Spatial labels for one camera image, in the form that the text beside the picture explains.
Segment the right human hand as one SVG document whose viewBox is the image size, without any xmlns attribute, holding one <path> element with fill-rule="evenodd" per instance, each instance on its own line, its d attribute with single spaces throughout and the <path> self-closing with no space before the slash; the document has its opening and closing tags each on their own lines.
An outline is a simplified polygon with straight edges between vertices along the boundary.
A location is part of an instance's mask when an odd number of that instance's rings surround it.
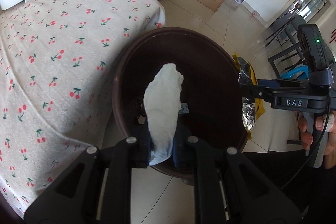
<svg viewBox="0 0 336 224">
<path fill-rule="evenodd" d="M 335 111 L 329 114 L 328 121 L 326 121 L 326 115 L 318 117 L 315 121 L 315 128 L 322 131 L 325 124 L 327 124 L 326 132 L 328 132 L 328 140 L 324 152 L 324 163 L 326 169 L 331 169 L 335 167 Z M 313 137 L 311 133 L 307 131 L 308 122 L 302 113 L 298 115 L 298 128 L 301 133 L 302 147 L 307 150 L 313 143 Z"/>
</svg>

